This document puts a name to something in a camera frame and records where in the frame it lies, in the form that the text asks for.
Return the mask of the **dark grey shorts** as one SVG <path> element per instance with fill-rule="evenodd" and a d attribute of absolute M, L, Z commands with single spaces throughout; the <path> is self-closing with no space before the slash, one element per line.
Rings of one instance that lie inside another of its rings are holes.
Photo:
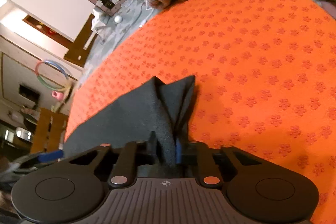
<path fill-rule="evenodd" d="M 176 140 L 187 135 L 194 99 L 195 76 L 171 84 L 152 77 L 80 124 L 64 143 L 66 157 L 102 143 L 122 148 L 131 141 L 154 141 L 157 157 L 176 166 Z"/>

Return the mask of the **wooden chair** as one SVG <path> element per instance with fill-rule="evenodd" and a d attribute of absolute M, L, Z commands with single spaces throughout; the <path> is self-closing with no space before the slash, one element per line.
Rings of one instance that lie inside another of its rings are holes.
<path fill-rule="evenodd" d="M 76 39 L 71 43 L 68 52 L 63 59 L 79 67 L 84 67 L 93 43 L 97 38 L 96 32 L 92 31 L 92 20 L 95 18 L 90 14 Z"/>
<path fill-rule="evenodd" d="M 58 150 L 64 139 L 67 122 L 67 115 L 42 108 L 30 154 Z"/>

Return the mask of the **pink kettlebell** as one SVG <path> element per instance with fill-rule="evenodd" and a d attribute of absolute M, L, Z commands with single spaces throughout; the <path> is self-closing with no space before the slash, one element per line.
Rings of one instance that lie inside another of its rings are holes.
<path fill-rule="evenodd" d="M 64 99 L 64 93 L 53 90 L 51 95 L 58 101 L 61 102 Z"/>

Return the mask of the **colourful hula hoop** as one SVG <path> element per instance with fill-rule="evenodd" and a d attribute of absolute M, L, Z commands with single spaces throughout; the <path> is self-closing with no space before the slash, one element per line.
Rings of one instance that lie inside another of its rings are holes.
<path fill-rule="evenodd" d="M 56 61 L 41 60 L 34 71 L 39 82 L 51 91 L 65 92 L 71 84 L 67 71 Z"/>

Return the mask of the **orange patterned mat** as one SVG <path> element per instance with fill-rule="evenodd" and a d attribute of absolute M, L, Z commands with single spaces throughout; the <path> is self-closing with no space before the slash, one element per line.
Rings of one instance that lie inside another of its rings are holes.
<path fill-rule="evenodd" d="M 156 76 L 194 75 L 190 137 L 311 179 L 335 223 L 335 20 L 311 0 L 188 0 L 122 42 L 73 99 L 66 136 Z"/>

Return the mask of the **brown wooden door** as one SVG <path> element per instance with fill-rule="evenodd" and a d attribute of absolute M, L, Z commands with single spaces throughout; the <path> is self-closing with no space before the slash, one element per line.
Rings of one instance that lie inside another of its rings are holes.
<path fill-rule="evenodd" d="M 49 26 L 45 25 L 41 21 L 35 19 L 33 16 L 26 15 L 23 18 L 23 21 L 29 26 L 41 32 L 42 34 L 46 35 L 53 41 L 64 46 L 66 49 L 70 49 L 72 42 L 69 39 L 67 39 L 66 37 L 58 33 L 57 31 L 53 30 Z"/>

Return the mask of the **checkered tablecloth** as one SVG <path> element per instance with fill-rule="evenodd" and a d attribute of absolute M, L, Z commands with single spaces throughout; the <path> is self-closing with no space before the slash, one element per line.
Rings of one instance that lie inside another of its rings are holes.
<path fill-rule="evenodd" d="M 97 29 L 97 38 L 84 65 L 83 73 L 76 87 L 81 87 L 97 67 L 136 30 L 142 28 L 159 10 L 150 8 L 147 0 L 127 0 L 121 9 L 111 16 L 105 27 Z M 114 17 L 120 15 L 123 21 L 114 22 Z"/>

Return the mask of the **white tissue box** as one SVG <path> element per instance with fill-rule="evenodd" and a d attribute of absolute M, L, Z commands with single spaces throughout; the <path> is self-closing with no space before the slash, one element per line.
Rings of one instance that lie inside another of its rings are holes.
<path fill-rule="evenodd" d="M 108 24 L 110 16 L 106 14 L 104 11 L 95 7 L 92 11 L 93 19 L 91 21 L 91 30 L 96 32 L 96 30 L 100 27 L 105 27 Z"/>

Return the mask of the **black wall television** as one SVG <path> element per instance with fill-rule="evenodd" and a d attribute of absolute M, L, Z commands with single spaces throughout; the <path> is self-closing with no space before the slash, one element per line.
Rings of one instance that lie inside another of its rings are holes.
<path fill-rule="evenodd" d="M 24 97 L 24 98 L 28 99 L 29 101 L 33 102 L 34 106 L 37 106 L 37 104 L 39 102 L 39 98 L 41 96 L 41 94 L 38 91 L 36 91 L 36 90 L 34 90 L 34 89 L 24 85 L 24 84 L 19 85 L 19 94 L 22 97 Z"/>

